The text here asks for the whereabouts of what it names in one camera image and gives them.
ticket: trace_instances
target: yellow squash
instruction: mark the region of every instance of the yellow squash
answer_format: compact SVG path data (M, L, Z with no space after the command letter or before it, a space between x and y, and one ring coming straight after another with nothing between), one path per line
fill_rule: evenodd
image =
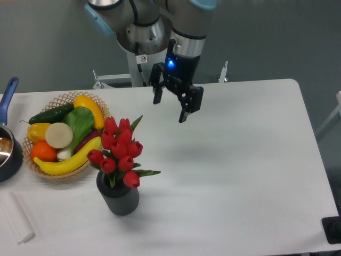
M45 132L51 124L49 123L36 123L32 124L27 128L27 139L33 143L39 141L45 141Z
M101 137L90 140L85 146L70 158L61 162L44 162L38 157L33 161L39 165L43 172L49 175L64 175L80 168L88 160L86 155L92 149L99 149L101 146Z
M77 96L74 100L74 108L77 107L85 107L91 110L92 114L94 115L94 128L95 129L103 129L104 127L104 116L102 114L102 111L96 104L96 102L89 98L86 95L80 95Z

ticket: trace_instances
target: black vase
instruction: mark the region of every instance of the black vase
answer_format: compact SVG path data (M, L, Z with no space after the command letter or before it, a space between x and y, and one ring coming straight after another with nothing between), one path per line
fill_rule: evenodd
M96 183L108 208L114 214L125 216L132 213L138 206L140 196L137 188L130 188L124 184L112 188L108 176L101 171L97 175Z

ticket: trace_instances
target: red tulip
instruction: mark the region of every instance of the red tulip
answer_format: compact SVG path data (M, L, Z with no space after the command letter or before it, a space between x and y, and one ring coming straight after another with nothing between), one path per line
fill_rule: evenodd
M118 127L113 117L107 117L104 121L104 130L112 134L116 134Z
M117 141L125 145L129 145L132 142L133 132L130 129L126 129L119 134Z
M118 161L118 167L123 172L130 171L133 168L133 165L134 165L134 160L130 155L122 157Z
M138 141L135 141L128 146L128 155L132 156L132 158L136 158L141 154L142 149L142 144L140 144Z
M116 169L115 160L112 158L104 158L100 163L101 170L105 173L112 173Z
M92 149L90 150L87 155L87 159L89 159L90 163L99 165L101 161L104 159L103 153L100 150Z
M123 183L131 188L137 188L140 185L140 178L134 171L127 172L123 177Z
M113 156L116 157L117 159L121 159L122 157L128 155L128 147L125 144L118 141L114 141L111 144L110 150Z
M111 132L104 131L101 135L102 146L104 149L110 149L112 143L116 140Z
M121 131L121 133L123 131L125 131L126 129L130 129L130 121L129 119L124 119L122 118L120 121L119 121L119 125L118 125L118 128L119 130Z

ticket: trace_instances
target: sliced radish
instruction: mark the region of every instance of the sliced radish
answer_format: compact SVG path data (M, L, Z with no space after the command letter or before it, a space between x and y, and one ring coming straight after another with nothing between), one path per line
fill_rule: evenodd
M64 148L72 142L72 129L65 123L51 124L45 132L47 144L53 148Z

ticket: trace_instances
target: blue pot handle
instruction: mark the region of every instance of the blue pot handle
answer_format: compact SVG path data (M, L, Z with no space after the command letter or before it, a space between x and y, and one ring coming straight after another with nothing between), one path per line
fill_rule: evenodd
M12 77L6 87L4 95L2 96L0 101L0 124L7 124L7 111L18 83L19 79L17 77Z

